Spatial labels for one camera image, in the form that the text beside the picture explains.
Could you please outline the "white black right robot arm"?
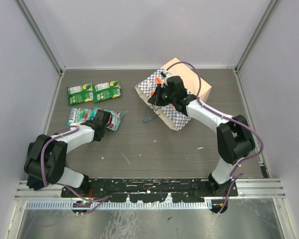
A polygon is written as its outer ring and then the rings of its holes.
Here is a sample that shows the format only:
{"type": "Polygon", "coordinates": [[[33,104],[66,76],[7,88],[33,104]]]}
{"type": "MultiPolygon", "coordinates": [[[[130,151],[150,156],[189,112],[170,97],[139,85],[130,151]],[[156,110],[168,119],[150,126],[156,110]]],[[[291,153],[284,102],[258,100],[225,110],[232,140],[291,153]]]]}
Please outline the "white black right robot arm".
{"type": "Polygon", "coordinates": [[[246,118],[242,115],[226,115],[209,107],[196,95],[187,92],[180,76],[161,73],[161,78],[148,103],[158,107],[174,106],[176,111],[203,123],[216,133],[220,159],[208,176],[208,189],[214,196],[222,195],[238,161],[255,149],[246,118]]]}

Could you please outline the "green snack packet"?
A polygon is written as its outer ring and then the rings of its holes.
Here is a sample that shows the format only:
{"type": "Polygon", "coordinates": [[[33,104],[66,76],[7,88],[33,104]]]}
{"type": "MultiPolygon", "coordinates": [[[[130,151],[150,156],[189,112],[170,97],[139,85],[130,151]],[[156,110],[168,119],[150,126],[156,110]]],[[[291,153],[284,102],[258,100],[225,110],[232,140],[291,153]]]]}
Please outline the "green snack packet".
{"type": "Polygon", "coordinates": [[[110,81],[93,85],[93,102],[98,103],[121,96],[120,81],[110,81]]]}
{"type": "Polygon", "coordinates": [[[84,85],[67,87],[68,104],[76,105],[80,103],[92,102],[94,98],[93,84],[88,83],[84,85]]]}

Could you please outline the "teal mint candy packet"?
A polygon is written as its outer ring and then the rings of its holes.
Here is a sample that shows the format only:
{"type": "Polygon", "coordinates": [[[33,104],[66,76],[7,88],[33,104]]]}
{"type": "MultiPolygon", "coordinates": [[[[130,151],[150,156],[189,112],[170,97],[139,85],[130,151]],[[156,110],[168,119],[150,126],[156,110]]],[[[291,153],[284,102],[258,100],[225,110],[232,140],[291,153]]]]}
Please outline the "teal mint candy packet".
{"type": "Polygon", "coordinates": [[[90,120],[95,115],[93,109],[72,107],[70,110],[69,120],[67,126],[72,123],[83,122],[90,120]]]}
{"type": "Polygon", "coordinates": [[[92,113],[90,115],[90,120],[96,115],[98,110],[103,110],[103,111],[109,112],[112,115],[111,122],[108,123],[107,129],[116,131],[119,128],[121,121],[122,121],[123,117],[125,116],[125,113],[117,112],[117,111],[113,111],[113,110],[109,110],[109,109],[103,109],[100,107],[94,107],[92,110],[92,113]]]}

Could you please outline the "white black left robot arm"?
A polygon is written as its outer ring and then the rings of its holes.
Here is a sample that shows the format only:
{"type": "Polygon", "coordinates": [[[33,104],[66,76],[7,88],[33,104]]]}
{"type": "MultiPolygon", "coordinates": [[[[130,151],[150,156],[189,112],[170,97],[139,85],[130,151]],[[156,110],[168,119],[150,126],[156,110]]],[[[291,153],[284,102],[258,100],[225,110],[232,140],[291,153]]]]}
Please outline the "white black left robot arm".
{"type": "Polygon", "coordinates": [[[53,135],[39,135],[27,150],[24,171],[27,187],[35,191],[53,184],[67,186],[78,197],[90,191],[89,177],[66,166],[67,154],[105,136],[112,121],[110,112],[97,110],[91,119],[66,126],[53,135]]]}

